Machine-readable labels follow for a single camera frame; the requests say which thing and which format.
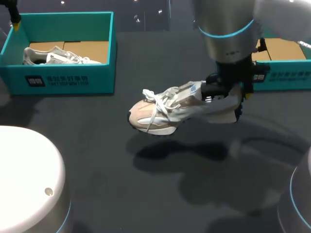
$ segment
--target shoelace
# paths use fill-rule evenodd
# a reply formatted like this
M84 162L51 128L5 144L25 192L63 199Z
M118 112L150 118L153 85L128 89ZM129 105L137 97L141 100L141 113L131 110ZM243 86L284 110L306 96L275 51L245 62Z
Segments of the shoelace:
M73 52L67 51L67 58L72 62L72 63L78 63L78 64L84 64L84 63L89 63L90 59L88 57L80 57Z
M156 95L153 91L143 89L142 93L146 97L146 99L150 102L155 103L155 108L152 112L151 119L149 122L149 126L147 128L147 132L149 131L150 126L154 122L156 115L158 112L161 112L169 119L168 110L176 109L180 107L180 104L171 107L171 105L176 101L178 87L171 87L164 91L162 94Z

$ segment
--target dark background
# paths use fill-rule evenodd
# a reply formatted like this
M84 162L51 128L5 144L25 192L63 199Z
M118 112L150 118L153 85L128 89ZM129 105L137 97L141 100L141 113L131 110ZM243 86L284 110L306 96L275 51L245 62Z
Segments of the dark background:
M144 88L161 92L215 69L188 1L174 0L171 13L160 0L64 1L18 6L23 13L114 11L115 95L10 99L1 83L0 125L35 130L59 148L74 233L279 233L279 195L310 145L310 93L254 94L237 124L193 119L170 137L139 133L126 114ZM10 29L3 7L0 27Z

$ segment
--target shoe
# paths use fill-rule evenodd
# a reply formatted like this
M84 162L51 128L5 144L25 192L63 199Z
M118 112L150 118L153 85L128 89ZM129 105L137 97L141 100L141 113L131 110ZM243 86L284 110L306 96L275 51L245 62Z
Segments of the shoe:
M100 64L88 57L80 57L73 52L65 51L55 46L50 51L38 51L25 48L24 65L48 65L48 64Z
M226 96L208 96L202 100L201 85L205 81L188 82L171 87L160 94L144 89L145 99L136 103L128 114L136 129L153 135L170 135L186 119L204 117L209 123L235 123L235 110L240 109L242 88L235 85Z

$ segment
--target beige sneaker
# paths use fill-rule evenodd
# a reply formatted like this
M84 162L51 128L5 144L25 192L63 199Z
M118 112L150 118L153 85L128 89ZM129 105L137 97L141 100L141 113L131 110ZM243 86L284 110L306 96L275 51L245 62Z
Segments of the beige sneaker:
M236 122L235 110L242 100L242 88L237 84L226 97L209 96L202 100L201 85L204 82L188 82L157 95L144 89L145 99L129 111L129 123L145 133L170 135L180 123L192 117L204 116L210 123Z

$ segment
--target shoe sole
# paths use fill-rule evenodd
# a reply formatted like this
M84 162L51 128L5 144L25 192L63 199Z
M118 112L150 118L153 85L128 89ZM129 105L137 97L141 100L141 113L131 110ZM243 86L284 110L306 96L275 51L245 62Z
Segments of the shoe sole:
M216 115L216 116L210 115L210 116L201 117L201 118L203 118L204 120L206 120L207 122L209 122L211 124L232 124L232 123L238 122L241 114L242 114L242 103L240 103L240 105L238 106L238 108L235 111L230 112L229 114ZM131 112L128 112L127 113L127 121L132 126L133 129L138 130L139 132L147 133L147 134L154 135L154 136L172 135L182 123L184 123L190 119L189 118L189 119L181 121L177 125L177 127L172 126L172 127L168 127L165 129L149 130L147 132L146 129L138 129L138 128L134 127L129 121L130 115L131 115Z

